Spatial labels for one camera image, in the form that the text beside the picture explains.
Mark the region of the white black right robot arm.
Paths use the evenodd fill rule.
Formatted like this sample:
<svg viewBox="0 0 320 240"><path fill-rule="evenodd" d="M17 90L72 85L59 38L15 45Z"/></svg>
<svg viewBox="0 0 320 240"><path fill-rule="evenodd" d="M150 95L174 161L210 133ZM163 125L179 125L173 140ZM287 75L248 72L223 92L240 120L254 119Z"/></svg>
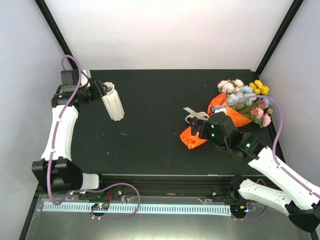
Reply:
<svg viewBox="0 0 320 240"><path fill-rule="evenodd" d="M286 215L301 230L308 233L316 230L320 224L318 186L280 160L254 134L239 131L224 111L201 118L189 115L186 122L191 127L192 136L213 141L219 150L259 171L279 188L259 185L238 175L227 189L230 200L238 202L243 198L262 203Z"/></svg>

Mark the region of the orange wrapping paper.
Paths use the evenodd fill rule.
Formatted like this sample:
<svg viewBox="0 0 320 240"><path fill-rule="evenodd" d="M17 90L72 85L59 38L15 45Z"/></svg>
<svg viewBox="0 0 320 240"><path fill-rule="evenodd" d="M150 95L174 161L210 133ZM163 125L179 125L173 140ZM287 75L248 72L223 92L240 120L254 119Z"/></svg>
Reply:
<svg viewBox="0 0 320 240"><path fill-rule="evenodd" d="M226 105L227 104L226 99L227 99L227 95L225 93L218 94L216 97L212 99L212 101L208 105L207 111L204 111L204 112L206 112L210 116L212 114L211 107L216 105L219 105L219 106ZM236 110L232 109L230 106L226 108L226 115L231 117L235 126L238 128L244 127L252 122L249 118L245 117L244 115L240 114ZM192 136L190 126L186 130L184 130L179 135L179 137L189 150L195 149L207 141L206 139L200 139L197 136Z"/></svg>

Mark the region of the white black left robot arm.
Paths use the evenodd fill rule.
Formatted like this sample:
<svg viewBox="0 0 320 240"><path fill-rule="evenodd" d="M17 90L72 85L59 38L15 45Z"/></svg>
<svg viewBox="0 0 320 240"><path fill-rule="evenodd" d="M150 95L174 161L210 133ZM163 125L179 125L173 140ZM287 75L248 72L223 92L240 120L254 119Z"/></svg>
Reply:
<svg viewBox="0 0 320 240"><path fill-rule="evenodd" d="M96 173L84 173L72 162L71 145L79 112L100 99L106 89L94 80L89 70L61 71L61 85L51 99L52 123L47 145L41 159L34 161L31 170L38 183L52 192L89 190L97 200L108 192Z"/></svg>

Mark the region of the cream printed ribbon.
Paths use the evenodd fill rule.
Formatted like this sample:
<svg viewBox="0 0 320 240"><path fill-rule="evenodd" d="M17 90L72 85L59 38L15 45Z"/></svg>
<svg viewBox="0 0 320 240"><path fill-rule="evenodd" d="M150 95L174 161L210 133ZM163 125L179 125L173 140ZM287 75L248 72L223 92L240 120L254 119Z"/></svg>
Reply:
<svg viewBox="0 0 320 240"><path fill-rule="evenodd" d="M204 121L207 121L208 118L209 118L209 115L204 111L195 112L194 110L192 110L189 107L184 107L183 110L188 112L188 115L185 117L185 121L188 124L190 123L190 120L193 119L193 118L196 118L196 119L199 119L199 120L204 120Z"/></svg>

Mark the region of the pastel artificial flower bunch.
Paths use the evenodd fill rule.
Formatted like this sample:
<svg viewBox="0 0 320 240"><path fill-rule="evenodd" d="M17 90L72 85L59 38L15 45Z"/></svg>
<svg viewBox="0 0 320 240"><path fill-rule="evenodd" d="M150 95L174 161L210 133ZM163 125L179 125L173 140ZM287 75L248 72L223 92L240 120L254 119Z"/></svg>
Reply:
<svg viewBox="0 0 320 240"><path fill-rule="evenodd" d="M226 105L247 117L252 122L265 128L271 123L271 102L264 98L269 95L270 88L261 80L244 84L240 79L222 80L217 85L219 93L225 93Z"/></svg>

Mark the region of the white ribbed vase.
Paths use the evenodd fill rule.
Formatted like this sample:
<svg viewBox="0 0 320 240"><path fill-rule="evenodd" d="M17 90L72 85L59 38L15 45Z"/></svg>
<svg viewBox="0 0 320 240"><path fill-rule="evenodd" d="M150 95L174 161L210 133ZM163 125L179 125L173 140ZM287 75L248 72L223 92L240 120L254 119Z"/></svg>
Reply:
<svg viewBox="0 0 320 240"><path fill-rule="evenodd" d="M106 94L101 98L110 118L120 121L124 118L125 112L115 85L112 82L104 82L103 87Z"/></svg>

